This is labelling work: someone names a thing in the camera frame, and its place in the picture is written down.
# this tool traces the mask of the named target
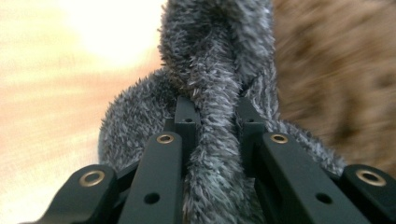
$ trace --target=blurry background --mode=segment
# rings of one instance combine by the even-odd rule
[[[396,1],[273,3],[281,118],[396,177]]]
[[[109,102],[160,67],[163,0],[0,4],[0,223],[34,221],[97,163]]]

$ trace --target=black plastic part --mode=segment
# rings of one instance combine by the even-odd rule
[[[340,188],[340,178],[341,176],[336,175],[328,170],[326,170],[325,168],[322,168],[322,171],[330,178],[330,180],[332,180],[332,182],[338,187]]]
[[[372,223],[396,223],[396,180],[367,165],[349,165],[340,187]]]
[[[161,136],[168,137],[160,143],[157,139]],[[178,134],[162,132],[152,135],[139,162],[119,223],[181,223],[181,163],[182,146]]]
[[[286,143],[274,141],[273,134]],[[253,158],[268,223],[369,223],[289,135],[265,133]]]
[[[262,141],[262,134],[266,133],[264,119],[260,117],[254,106],[248,98],[241,97],[238,107],[236,108],[236,116],[239,121],[239,142],[240,153],[242,157],[242,166],[248,177],[254,177],[254,169],[252,166],[253,149]]]
[[[117,173],[117,183],[119,185],[120,192],[125,191],[126,189],[131,187],[138,165],[139,161],[134,162],[133,164],[129,165],[128,167]]]
[[[179,96],[175,113],[175,132],[183,139],[183,174],[187,173],[186,164],[197,146],[196,130],[200,123],[201,119],[194,103],[186,97]]]
[[[163,125],[163,132],[175,132],[175,120],[174,119],[166,119],[165,124]]]
[[[91,171],[103,172],[104,178],[96,185],[82,186],[80,179]],[[93,183],[99,177],[92,174],[86,180]],[[118,195],[114,171],[104,165],[90,165],[69,177],[53,198],[44,216],[34,223],[106,223]]]

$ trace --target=brown fur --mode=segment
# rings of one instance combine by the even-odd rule
[[[396,177],[396,2],[274,0],[280,111]]]

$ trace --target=bright light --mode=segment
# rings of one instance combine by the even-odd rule
[[[158,43],[163,0],[59,1],[84,48],[111,63],[126,65]]]

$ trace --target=metal screw hole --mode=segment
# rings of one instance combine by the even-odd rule
[[[279,144],[285,144],[289,141],[288,138],[282,134],[271,135],[271,140],[273,140],[274,142],[279,143]]]
[[[94,170],[94,171],[89,171],[88,173],[83,175],[79,179],[78,183],[82,187],[88,188],[88,187],[92,187],[92,186],[99,184],[104,179],[105,179],[105,173],[103,171]]]
[[[358,170],[356,172],[356,176],[369,185],[377,187],[384,187],[385,185],[387,185],[387,181],[381,175],[378,175],[369,170]]]
[[[161,144],[168,144],[173,142],[174,139],[175,139],[174,136],[170,134],[163,134],[157,137],[157,142]]]

